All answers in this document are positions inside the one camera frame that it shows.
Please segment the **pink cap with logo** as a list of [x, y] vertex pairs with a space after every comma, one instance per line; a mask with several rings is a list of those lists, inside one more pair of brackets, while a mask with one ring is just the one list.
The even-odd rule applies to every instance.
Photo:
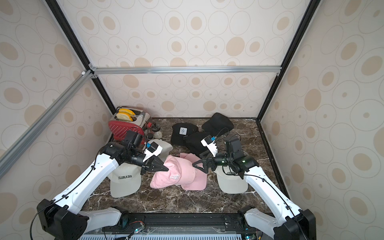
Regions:
[[150, 183], [151, 188], [162, 189], [173, 185], [181, 186], [194, 181], [195, 171], [193, 171], [190, 161], [169, 155], [164, 166], [169, 168], [169, 171], [156, 172]]

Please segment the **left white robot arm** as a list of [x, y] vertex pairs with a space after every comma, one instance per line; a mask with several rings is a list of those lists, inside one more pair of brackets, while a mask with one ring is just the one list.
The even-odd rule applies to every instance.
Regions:
[[89, 231], [121, 223], [123, 213], [119, 209], [83, 212], [82, 207], [100, 183], [122, 164], [140, 167], [142, 175], [169, 170], [159, 158], [162, 146], [147, 143], [145, 149], [140, 150], [142, 138], [137, 132], [127, 131], [120, 143], [109, 142], [69, 187], [52, 200], [43, 199], [35, 215], [43, 231], [57, 240], [78, 240]]

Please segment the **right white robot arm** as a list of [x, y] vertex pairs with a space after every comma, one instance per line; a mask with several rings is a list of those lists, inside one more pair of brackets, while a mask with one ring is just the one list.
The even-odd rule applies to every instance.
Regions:
[[316, 217], [310, 210], [302, 210], [285, 196], [265, 174], [259, 163], [244, 153], [240, 140], [236, 137], [225, 138], [226, 150], [220, 153], [215, 137], [202, 139], [207, 148], [193, 167], [207, 173], [218, 166], [228, 166], [238, 177], [247, 182], [263, 199], [272, 211], [269, 216], [256, 208], [247, 210], [243, 215], [248, 226], [258, 229], [274, 240], [315, 240]]

